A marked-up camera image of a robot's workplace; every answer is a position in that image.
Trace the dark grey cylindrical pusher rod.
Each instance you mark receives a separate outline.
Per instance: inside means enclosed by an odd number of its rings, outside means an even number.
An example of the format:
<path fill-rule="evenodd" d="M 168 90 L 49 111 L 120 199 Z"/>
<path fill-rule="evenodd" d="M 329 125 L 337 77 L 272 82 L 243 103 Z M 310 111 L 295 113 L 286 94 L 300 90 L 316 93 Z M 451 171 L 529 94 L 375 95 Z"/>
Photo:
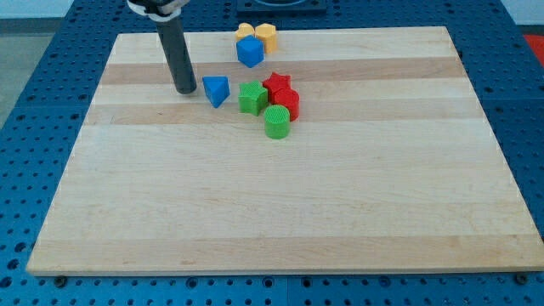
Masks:
<path fill-rule="evenodd" d="M 193 93 L 197 87 L 196 78 L 181 19 L 175 17 L 165 22 L 156 22 L 156 29 L 177 92 Z"/>

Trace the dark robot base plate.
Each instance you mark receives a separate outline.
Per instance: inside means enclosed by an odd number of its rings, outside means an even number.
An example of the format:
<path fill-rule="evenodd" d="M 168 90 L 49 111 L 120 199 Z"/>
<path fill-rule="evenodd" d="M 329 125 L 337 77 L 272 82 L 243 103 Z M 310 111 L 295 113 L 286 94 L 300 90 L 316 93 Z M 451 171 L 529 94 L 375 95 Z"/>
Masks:
<path fill-rule="evenodd" d="M 238 15 L 325 13 L 327 0 L 237 0 Z"/>

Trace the white and grey tool mount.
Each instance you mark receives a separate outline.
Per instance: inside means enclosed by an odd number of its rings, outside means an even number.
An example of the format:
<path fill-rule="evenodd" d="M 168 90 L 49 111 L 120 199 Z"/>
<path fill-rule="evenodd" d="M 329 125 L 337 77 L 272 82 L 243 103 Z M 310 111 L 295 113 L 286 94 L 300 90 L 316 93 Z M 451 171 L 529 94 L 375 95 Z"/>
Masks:
<path fill-rule="evenodd" d="M 181 8 L 190 0 L 127 0 L 128 7 L 136 14 L 155 22 L 167 22 L 181 14 Z"/>

